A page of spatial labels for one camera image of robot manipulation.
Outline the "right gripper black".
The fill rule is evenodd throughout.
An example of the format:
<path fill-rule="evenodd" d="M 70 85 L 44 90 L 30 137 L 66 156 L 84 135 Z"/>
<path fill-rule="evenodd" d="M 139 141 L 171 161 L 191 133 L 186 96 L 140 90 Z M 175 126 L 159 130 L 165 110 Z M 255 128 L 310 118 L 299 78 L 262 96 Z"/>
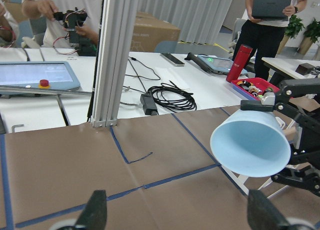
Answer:
<path fill-rule="evenodd" d="M 320 79 L 286 79 L 280 82 L 279 91 L 271 92 L 267 100 L 242 100 L 243 111 L 272 112 L 279 104 L 290 102 L 300 115 L 294 115 L 296 135 L 291 146 L 292 155 L 289 163 L 297 165 L 309 163 L 301 169 L 285 167 L 271 176 L 271 180 L 320 196 L 320 170 L 313 165 L 320 164 Z M 293 99 L 314 95 L 313 99 Z"/>

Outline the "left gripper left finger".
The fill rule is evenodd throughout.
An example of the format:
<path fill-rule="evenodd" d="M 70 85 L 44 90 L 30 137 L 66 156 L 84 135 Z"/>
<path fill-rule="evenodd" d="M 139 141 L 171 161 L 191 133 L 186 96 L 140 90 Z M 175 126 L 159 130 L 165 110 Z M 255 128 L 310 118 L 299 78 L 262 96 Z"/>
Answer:
<path fill-rule="evenodd" d="M 95 190 L 76 220 L 62 220 L 50 230 L 104 230 L 107 225 L 107 196 L 105 190 Z"/>

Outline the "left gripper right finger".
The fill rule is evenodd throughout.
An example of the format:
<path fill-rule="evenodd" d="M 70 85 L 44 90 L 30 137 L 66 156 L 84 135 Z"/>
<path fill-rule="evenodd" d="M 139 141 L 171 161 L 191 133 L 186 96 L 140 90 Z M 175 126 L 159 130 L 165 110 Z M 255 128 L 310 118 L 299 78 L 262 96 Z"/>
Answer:
<path fill-rule="evenodd" d="M 286 218 L 259 190 L 249 190 L 247 222 L 252 230 L 315 230 L 306 220 Z"/>

